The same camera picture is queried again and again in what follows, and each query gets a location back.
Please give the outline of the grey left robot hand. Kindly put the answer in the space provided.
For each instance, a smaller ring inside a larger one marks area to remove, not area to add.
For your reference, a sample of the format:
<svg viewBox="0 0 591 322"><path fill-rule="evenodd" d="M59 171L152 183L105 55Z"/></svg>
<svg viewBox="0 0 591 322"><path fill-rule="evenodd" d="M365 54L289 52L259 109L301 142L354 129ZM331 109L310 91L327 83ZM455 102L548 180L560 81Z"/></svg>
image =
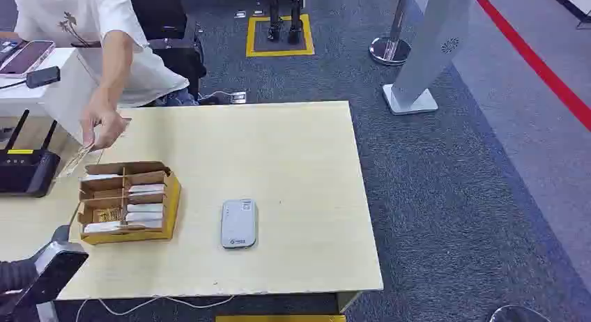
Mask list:
<svg viewBox="0 0 591 322"><path fill-rule="evenodd" d="M59 226L33 256L1 262L2 321L58 321L54 301L89 257L69 235Z"/></svg>

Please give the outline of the person's hand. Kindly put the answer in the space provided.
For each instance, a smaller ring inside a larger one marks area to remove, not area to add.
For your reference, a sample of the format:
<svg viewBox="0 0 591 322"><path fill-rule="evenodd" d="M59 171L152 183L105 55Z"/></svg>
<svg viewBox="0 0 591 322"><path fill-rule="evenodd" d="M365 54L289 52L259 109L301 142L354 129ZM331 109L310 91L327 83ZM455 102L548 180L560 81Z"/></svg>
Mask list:
<svg viewBox="0 0 591 322"><path fill-rule="evenodd" d="M121 136L128 122L117 112L117 104L106 89L98 88L80 118L85 147L92 150L109 148Z"/></svg>

